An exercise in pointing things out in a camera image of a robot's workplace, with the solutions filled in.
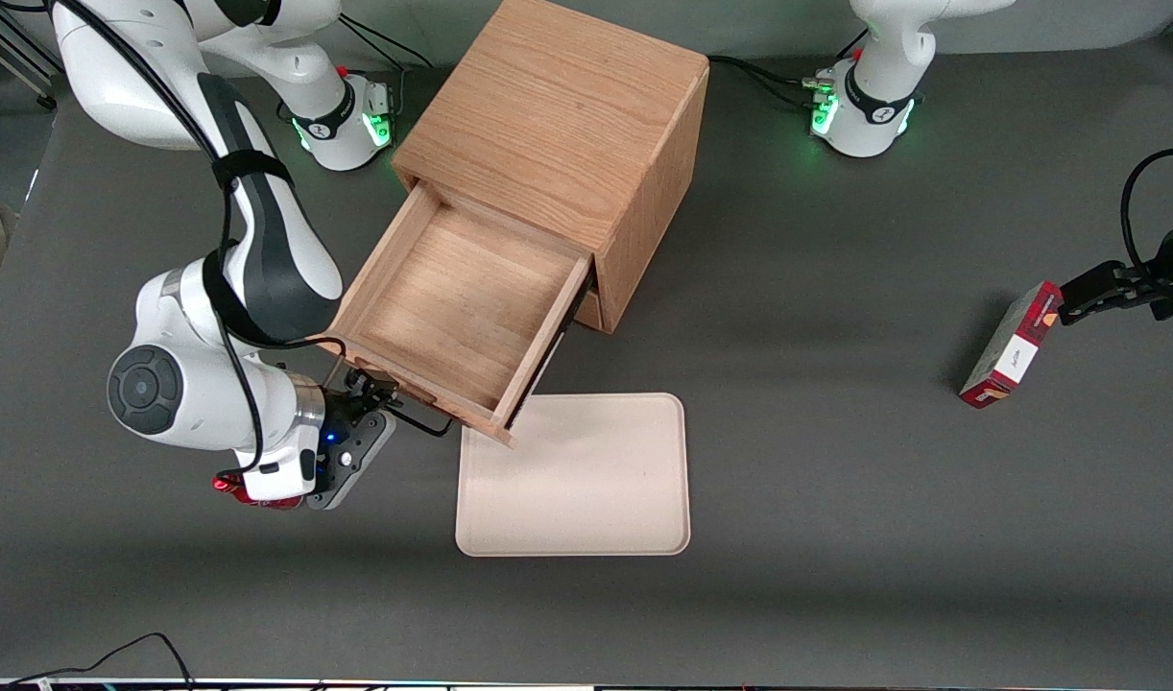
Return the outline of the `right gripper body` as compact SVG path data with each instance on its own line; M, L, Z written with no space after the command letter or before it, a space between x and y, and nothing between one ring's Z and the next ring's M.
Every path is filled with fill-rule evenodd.
M262 460L244 473L255 502L341 502L377 458L377 409L346 391L262 394Z

